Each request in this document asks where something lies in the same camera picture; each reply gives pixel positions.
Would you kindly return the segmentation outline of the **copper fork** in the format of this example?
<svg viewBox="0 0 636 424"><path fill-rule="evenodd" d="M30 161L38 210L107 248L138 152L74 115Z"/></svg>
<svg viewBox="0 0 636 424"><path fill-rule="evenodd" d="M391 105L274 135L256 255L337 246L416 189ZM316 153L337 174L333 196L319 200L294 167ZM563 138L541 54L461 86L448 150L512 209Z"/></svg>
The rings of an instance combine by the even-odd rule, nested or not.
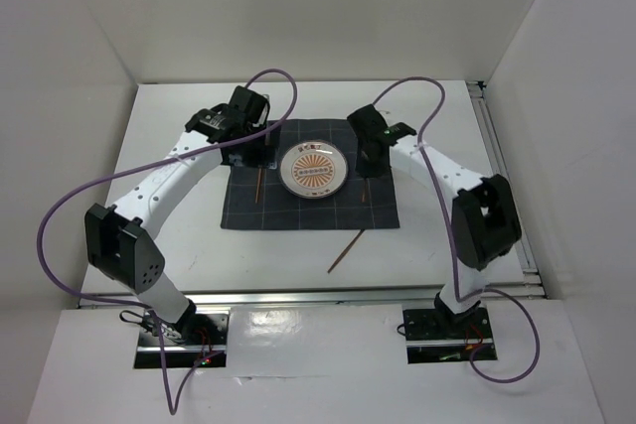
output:
<svg viewBox="0 0 636 424"><path fill-rule="evenodd" d="M259 168L257 173L256 189L255 189L255 195L254 195L255 204L259 204L259 201L260 201L264 176L265 176L264 168Z"/></svg>

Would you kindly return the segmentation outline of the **copper spoon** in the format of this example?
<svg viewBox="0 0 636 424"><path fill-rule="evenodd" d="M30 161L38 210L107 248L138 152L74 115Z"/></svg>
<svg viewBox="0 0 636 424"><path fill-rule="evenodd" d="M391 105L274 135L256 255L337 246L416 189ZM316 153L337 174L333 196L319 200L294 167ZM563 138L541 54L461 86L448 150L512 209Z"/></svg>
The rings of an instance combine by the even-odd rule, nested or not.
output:
<svg viewBox="0 0 636 424"><path fill-rule="evenodd" d="M370 184L369 184L369 179L368 178L364 178L363 179L363 191L362 191L362 195L361 195L361 202L366 205L369 200L370 200Z"/></svg>

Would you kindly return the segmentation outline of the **dark grey checked cloth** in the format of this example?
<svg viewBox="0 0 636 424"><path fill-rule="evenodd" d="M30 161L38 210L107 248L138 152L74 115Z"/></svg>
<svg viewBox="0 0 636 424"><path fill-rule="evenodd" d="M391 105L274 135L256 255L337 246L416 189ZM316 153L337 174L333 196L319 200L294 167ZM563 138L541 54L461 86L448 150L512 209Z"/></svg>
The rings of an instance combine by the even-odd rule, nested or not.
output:
<svg viewBox="0 0 636 424"><path fill-rule="evenodd" d="M274 170L265 172L259 204L254 203L258 171L232 168L221 228L227 230L355 230L399 228L393 177L370 179L370 200L361 202L363 179L355 172L357 141L344 119L291 119L282 126L278 154L308 140L335 145L346 157L345 185L326 199L301 199L288 192Z"/></svg>

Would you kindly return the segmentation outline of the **orange sunburst plate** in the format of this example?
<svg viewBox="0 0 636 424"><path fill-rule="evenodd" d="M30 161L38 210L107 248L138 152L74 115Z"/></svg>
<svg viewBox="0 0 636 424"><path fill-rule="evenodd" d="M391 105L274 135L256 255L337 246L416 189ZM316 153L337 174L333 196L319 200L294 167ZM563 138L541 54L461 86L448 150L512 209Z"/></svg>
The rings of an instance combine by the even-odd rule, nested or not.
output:
<svg viewBox="0 0 636 424"><path fill-rule="evenodd" d="M348 175L345 155L325 141L294 144L278 162L283 187L301 199L317 200L336 194L345 185Z"/></svg>

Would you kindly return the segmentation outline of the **copper knife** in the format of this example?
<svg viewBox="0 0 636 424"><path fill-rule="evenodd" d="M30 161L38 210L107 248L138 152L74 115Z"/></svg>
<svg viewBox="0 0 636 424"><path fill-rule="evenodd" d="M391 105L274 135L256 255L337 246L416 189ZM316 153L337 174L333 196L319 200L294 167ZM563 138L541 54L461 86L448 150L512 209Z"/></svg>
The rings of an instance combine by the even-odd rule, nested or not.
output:
<svg viewBox="0 0 636 424"><path fill-rule="evenodd" d="M351 251L351 249L356 245L358 240L365 233L364 229L360 229L357 234L352 238L352 240L344 247L344 249L340 252L334 262L327 270L327 274L331 274L334 269L342 262L342 260L347 256L347 254Z"/></svg>

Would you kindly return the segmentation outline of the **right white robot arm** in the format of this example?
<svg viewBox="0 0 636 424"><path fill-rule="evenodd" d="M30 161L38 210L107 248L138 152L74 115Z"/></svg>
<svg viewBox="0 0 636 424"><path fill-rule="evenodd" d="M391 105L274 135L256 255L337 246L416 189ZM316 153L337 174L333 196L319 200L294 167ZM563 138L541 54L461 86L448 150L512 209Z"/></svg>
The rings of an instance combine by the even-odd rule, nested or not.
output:
<svg viewBox="0 0 636 424"><path fill-rule="evenodd" d="M379 178L397 170L437 195L450 239L451 275L435 296L433 324L442 335L457 336L488 287L486 269L522 237L508 180L461 166L405 123L387 124L371 104L351 113L347 121L357 139L360 177Z"/></svg>

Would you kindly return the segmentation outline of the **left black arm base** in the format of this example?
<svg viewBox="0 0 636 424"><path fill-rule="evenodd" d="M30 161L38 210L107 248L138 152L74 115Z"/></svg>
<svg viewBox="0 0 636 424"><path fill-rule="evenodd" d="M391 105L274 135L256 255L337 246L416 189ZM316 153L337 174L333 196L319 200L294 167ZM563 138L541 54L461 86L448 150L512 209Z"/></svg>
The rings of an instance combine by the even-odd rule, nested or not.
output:
<svg viewBox="0 0 636 424"><path fill-rule="evenodd" d="M206 322L199 325L187 338L163 324L166 367L190 368L200 360L200 368L222 368L227 365L227 343L230 312L212 310L205 313ZM161 367L159 334L148 314L124 310L119 320L137 327L139 334L133 367L159 369Z"/></svg>

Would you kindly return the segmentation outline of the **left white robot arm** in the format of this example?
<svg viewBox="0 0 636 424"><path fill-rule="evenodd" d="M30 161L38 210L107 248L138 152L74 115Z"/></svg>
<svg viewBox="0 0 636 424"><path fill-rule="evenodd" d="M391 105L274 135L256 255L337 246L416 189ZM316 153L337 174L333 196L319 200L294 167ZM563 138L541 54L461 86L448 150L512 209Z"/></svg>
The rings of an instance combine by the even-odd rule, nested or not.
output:
<svg viewBox="0 0 636 424"><path fill-rule="evenodd" d="M168 278L155 239L177 205L217 167L270 166L279 134L265 130L269 111L267 96L236 87L228 102L191 117L166 165L109 207L93 205L84 216L89 264L148 305L175 344L198 343L214 327Z"/></svg>

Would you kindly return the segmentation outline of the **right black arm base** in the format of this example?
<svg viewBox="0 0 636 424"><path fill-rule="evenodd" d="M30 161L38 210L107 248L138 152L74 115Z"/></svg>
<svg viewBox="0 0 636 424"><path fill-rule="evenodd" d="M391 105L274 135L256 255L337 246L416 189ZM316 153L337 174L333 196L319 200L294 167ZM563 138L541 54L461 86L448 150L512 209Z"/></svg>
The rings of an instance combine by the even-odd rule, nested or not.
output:
<svg viewBox="0 0 636 424"><path fill-rule="evenodd" d="M446 322L433 308L405 309L397 333L405 340L407 362L452 363L474 359L497 360L497 351L485 307L458 323Z"/></svg>

